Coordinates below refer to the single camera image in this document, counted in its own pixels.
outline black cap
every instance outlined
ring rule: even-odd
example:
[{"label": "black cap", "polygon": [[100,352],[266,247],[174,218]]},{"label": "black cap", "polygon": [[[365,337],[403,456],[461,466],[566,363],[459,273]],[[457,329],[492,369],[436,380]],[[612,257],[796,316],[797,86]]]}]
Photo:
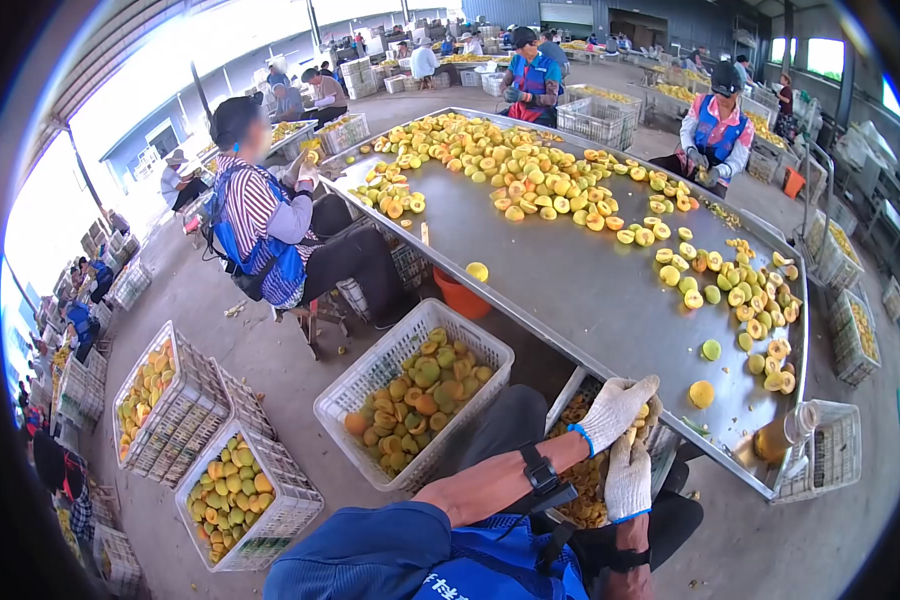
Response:
[{"label": "black cap", "polygon": [[721,60],[713,67],[713,76],[710,77],[710,90],[720,94],[724,98],[730,98],[740,91],[740,74],[727,60]]},{"label": "black cap", "polygon": [[216,107],[210,138],[217,148],[228,151],[247,134],[253,120],[260,117],[263,100],[263,93],[257,92],[252,96],[227,98]]},{"label": "black cap", "polygon": [[523,48],[530,42],[536,42],[537,34],[529,27],[517,27],[510,34],[510,39],[513,40],[514,48]]}]

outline plastic bucket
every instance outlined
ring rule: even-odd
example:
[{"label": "plastic bucket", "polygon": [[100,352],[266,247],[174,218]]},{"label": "plastic bucket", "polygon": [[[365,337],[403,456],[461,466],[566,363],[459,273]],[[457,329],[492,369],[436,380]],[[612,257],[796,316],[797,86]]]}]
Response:
[{"label": "plastic bucket", "polygon": [[433,281],[443,292],[443,299],[447,306],[456,310],[462,317],[480,319],[491,312],[491,306],[486,300],[457,283],[450,275],[437,267],[433,267]]}]

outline worker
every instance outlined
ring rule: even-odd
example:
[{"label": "worker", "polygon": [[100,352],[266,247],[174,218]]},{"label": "worker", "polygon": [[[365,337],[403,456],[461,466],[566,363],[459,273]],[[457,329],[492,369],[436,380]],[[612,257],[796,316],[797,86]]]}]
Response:
[{"label": "worker", "polygon": [[321,75],[317,69],[307,69],[300,78],[304,84],[313,86],[316,100],[312,110],[303,113],[303,119],[316,119],[316,128],[320,129],[330,121],[347,113],[347,95],[340,82],[333,77]]},{"label": "worker", "polygon": [[115,278],[113,269],[109,268],[107,263],[100,258],[87,261],[86,256],[81,256],[76,261],[76,266],[80,268],[84,276],[93,269],[94,282],[91,284],[93,289],[90,292],[90,302],[94,305],[99,304],[110,291],[110,286],[113,285]]},{"label": "worker", "polygon": [[[601,570],[608,578],[600,597],[652,597],[651,571],[704,517],[680,495],[686,463],[674,465],[652,501],[650,456],[642,441],[631,446],[623,436],[641,406],[658,401],[659,383],[655,375],[610,379],[582,420],[547,440],[543,395],[522,385],[503,390],[447,449],[438,478],[406,502],[337,510],[276,559],[264,600],[586,600]],[[558,474],[606,449],[609,524],[574,531],[540,514],[561,502]]]},{"label": "worker", "polygon": [[197,171],[180,175],[180,167],[186,162],[183,150],[177,148],[167,156],[167,168],[160,175],[160,193],[173,212],[180,212],[207,189],[207,184],[197,176]]},{"label": "worker", "polygon": [[253,166],[264,160],[271,143],[260,100],[229,98],[213,115],[210,133],[220,154],[211,223],[224,249],[217,255],[239,268],[234,281],[244,293],[275,309],[307,305],[352,278],[376,327],[394,325],[406,314],[390,312],[402,309],[397,301],[404,292],[383,234],[368,224],[332,237],[352,220],[339,196],[313,201],[319,177],[307,152],[282,182]]},{"label": "worker", "polygon": [[773,132],[787,141],[794,141],[797,121],[794,119],[794,90],[790,87],[790,75],[780,73],[780,91],[776,97],[780,101],[780,112],[776,115]]},{"label": "worker", "polygon": [[747,72],[747,68],[750,66],[750,61],[747,59],[746,54],[737,54],[737,59],[733,63],[733,68],[737,70],[737,73],[740,75],[740,81],[743,84],[747,84],[748,86],[752,86],[754,84],[754,80],[751,78],[750,73]]},{"label": "worker", "polygon": [[544,127],[557,126],[557,98],[564,93],[561,66],[541,54],[537,34],[529,27],[513,30],[516,54],[500,82],[504,100],[510,106],[503,114]]},{"label": "worker", "polygon": [[83,458],[64,448],[42,429],[33,433],[20,428],[26,456],[36,468],[37,477],[55,497],[70,500],[70,531],[86,544],[93,544],[93,504],[90,481]]},{"label": "worker", "polygon": [[540,38],[543,41],[537,45],[537,49],[540,51],[540,54],[560,66],[560,75],[562,80],[565,80],[567,75],[570,74],[570,59],[567,58],[564,48],[561,48],[559,43],[554,42],[554,35],[553,30],[544,30],[540,33]]},{"label": "worker", "polygon": [[300,95],[300,90],[283,83],[277,83],[273,87],[273,97],[276,98],[276,113],[270,119],[271,123],[300,121],[304,113],[303,97]]},{"label": "worker", "polygon": [[270,84],[270,88],[272,89],[277,84],[283,84],[284,86],[290,85],[290,80],[287,78],[286,73],[281,73],[279,69],[276,68],[275,64],[270,66],[269,75],[266,76],[266,82]]},{"label": "worker", "polygon": [[463,54],[472,54],[478,57],[484,55],[484,47],[480,45],[480,39],[473,33],[466,32],[459,37],[459,40],[463,42]]},{"label": "worker", "polygon": [[83,365],[100,336],[100,322],[90,314],[83,302],[71,300],[60,307],[60,317],[67,322],[70,334],[70,349],[76,360]]},{"label": "worker", "polygon": [[683,117],[676,152],[650,162],[695,179],[725,198],[731,178],[747,166],[754,141],[754,122],[737,106],[741,86],[733,65],[726,60],[718,62],[710,79],[711,93],[696,94]]}]

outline window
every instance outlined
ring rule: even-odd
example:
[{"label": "window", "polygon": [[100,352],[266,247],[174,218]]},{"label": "window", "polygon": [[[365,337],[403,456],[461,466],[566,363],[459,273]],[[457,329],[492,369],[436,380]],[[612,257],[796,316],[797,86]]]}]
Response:
[{"label": "window", "polygon": [[844,42],[822,37],[808,39],[807,70],[839,82],[844,76]]},{"label": "window", "polygon": [[[776,37],[769,47],[769,61],[771,63],[783,63],[783,47],[787,45],[785,37]],[[794,54],[797,54],[797,39],[790,38],[790,64],[794,62]]]},{"label": "window", "polygon": [[890,85],[886,77],[883,78],[883,106],[900,117],[900,100],[897,99],[894,87]]}]

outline hand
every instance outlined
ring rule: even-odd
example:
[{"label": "hand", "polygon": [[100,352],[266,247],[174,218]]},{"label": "hand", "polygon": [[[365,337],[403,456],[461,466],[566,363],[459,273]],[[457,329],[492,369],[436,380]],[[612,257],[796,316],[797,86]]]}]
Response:
[{"label": "hand", "polygon": [[590,445],[590,456],[609,448],[636,419],[640,407],[649,402],[660,387],[660,378],[649,375],[640,381],[613,378],[603,384],[600,393],[579,423],[568,427],[578,431]]},{"label": "hand", "polygon": [[520,99],[523,97],[523,92],[521,92],[516,87],[510,86],[504,90],[504,100],[513,104],[514,102],[520,102]]},{"label": "hand", "polygon": [[606,520],[611,523],[624,522],[650,511],[650,455],[643,441],[636,441],[632,447],[625,437],[613,443],[607,461],[603,503]]},{"label": "hand", "polygon": [[717,170],[716,165],[710,167],[709,171],[697,171],[696,172],[696,182],[703,187],[713,187],[717,185],[717,182],[720,180],[720,171]]},{"label": "hand", "polygon": [[691,146],[690,148],[687,148],[685,150],[685,152],[687,155],[687,159],[689,159],[691,162],[693,162],[693,164],[690,165],[691,168],[699,168],[701,166],[704,169],[710,168],[710,161],[707,160],[707,157],[704,156],[703,154],[701,154],[700,151],[697,150],[696,148]]}]

